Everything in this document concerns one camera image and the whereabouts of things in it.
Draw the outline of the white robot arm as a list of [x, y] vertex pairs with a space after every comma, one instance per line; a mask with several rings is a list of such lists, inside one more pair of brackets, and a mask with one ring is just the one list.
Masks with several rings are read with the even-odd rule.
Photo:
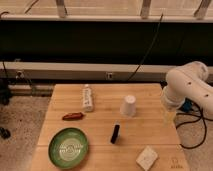
[[213, 87], [206, 83], [208, 76], [208, 67], [200, 61], [177, 66], [167, 72], [167, 85], [161, 94], [166, 123], [173, 121], [185, 99], [195, 102], [207, 114], [213, 114]]

